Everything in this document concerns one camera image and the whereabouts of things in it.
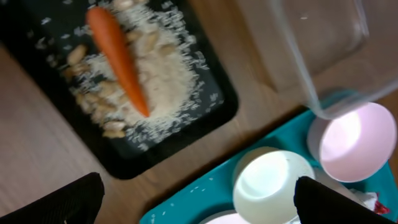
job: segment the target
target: pink cup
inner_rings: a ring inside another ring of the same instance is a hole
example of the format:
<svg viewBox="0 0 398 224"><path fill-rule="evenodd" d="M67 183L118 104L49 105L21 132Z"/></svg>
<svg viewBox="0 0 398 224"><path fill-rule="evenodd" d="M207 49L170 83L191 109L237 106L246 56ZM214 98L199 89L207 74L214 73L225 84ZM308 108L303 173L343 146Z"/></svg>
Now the pink cup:
<svg viewBox="0 0 398 224"><path fill-rule="evenodd" d="M393 115L376 103L331 121L317 118L307 138L312 156L340 182L358 182L375 174L391 157L396 141Z"/></svg>

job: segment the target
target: carrot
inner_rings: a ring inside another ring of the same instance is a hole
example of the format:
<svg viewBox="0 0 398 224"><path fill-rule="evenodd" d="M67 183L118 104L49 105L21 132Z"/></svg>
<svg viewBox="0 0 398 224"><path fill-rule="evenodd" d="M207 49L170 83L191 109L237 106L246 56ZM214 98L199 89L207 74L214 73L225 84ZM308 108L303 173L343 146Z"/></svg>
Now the carrot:
<svg viewBox="0 0 398 224"><path fill-rule="evenodd" d="M145 117L149 117L146 100L138 81L137 68L127 49L126 36L113 15L101 7L91 8L86 15L94 41L111 65L118 82L131 103Z"/></svg>

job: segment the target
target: teal tray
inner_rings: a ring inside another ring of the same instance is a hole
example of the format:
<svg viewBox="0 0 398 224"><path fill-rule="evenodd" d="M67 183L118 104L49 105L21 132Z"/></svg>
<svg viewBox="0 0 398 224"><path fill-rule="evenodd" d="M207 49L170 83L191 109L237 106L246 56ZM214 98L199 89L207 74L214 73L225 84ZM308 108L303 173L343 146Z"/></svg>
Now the teal tray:
<svg viewBox="0 0 398 224"><path fill-rule="evenodd" d="M307 132L314 119L311 111L292 119L147 212L140 224L197 224L215 213L232 210L234 168L245 153L261 146L296 152L308 159L312 166L319 167L306 144ZM388 164L372 177L345 186L362 192L379 192L380 202L391 209L384 216L392 221L398 219L398 190Z"/></svg>

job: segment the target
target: plastic container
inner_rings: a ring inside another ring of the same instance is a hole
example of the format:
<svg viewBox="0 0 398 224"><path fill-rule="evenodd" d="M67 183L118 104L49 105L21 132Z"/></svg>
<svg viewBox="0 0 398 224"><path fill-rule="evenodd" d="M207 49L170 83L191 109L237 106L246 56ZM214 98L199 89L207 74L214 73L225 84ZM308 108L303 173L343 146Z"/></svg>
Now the plastic container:
<svg viewBox="0 0 398 224"><path fill-rule="evenodd" d="M398 87L398 1L237 2L269 84L319 117L336 118Z"/></svg>

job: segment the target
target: black tray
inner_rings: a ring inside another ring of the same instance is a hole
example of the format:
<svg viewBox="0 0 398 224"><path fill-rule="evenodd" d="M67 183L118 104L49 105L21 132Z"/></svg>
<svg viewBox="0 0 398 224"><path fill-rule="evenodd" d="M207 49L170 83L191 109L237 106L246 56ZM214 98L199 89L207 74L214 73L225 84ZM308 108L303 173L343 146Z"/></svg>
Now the black tray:
<svg viewBox="0 0 398 224"><path fill-rule="evenodd" d="M210 112L206 111L206 113L204 112L206 108L202 108L203 116L164 139L161 143L153 145L146 152L137 149L131 141L126 139L103 138L101 129L93 124L90 117L83 114L80 107L76 105L73 95L68 90L69 86L59 75L60 71L50 67L46 62L50 53L58 52L61 57L66 57L66 53L62 52L59 36L66 33L65 29L70 31L76 26L85 25L88 1L73 0L73 8L67 11L61 0L12 0L5 2L5 5L0 6L0 38L2 42L50 98L106 170L117 178L131 179L143 173L225 124L232 119L238 110L236 93L193 9L187 1L174 0L171 2L178 7L179 11L183 12L186 29L197 39L194 48L203 53L206 64L210 68L206 71L195 70L206 81L204 92L209 92L209 89L216 90L222 97L221 101ZM164 2L163 0L151 0L148 4L153 10L161 11L163 10L161 5ZM58 20L57 26L44 27L40 25L44 15L51 17L53 21ZM34 42L27 36L31 30L34 30L35 35L39 33L39 36L47 37L47 39L54 38L55 44L46 50L37 50ZM72 43L74 41L75 45L83 42L90 46L90 53L97 52L91 37L88 35L71 41Z"/></svg>

